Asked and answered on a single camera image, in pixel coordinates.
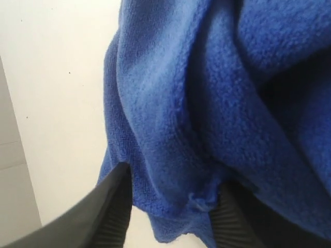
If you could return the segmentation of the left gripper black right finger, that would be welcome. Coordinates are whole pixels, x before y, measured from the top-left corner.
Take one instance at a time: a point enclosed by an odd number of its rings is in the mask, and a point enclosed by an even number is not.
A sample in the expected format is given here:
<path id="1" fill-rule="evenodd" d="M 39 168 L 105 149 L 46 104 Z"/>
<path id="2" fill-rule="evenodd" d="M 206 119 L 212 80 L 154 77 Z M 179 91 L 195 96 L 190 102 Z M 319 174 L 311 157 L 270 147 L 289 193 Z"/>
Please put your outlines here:
<path id="1" fill-rule="evenodd" d="M 262 204 L 240 184 L 223 184 L 209 213 L 221 248 L 325 248 L 330 241 L 304 231 Z"/>

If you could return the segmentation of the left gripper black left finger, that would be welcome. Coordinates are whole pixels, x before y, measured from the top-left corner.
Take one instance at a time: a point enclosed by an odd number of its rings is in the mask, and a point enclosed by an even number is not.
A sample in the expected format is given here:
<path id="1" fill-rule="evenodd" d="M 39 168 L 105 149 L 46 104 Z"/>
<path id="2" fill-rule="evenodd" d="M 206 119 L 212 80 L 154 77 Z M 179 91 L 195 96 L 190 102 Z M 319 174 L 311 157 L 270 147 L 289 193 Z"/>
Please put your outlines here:
<path id="1" fill-rule="evenodd" d="M 63 215 L 4 247 L 123 247 L 131 209 L 130 167 L 127 163 L 119 163 L 102 182 Z"/>

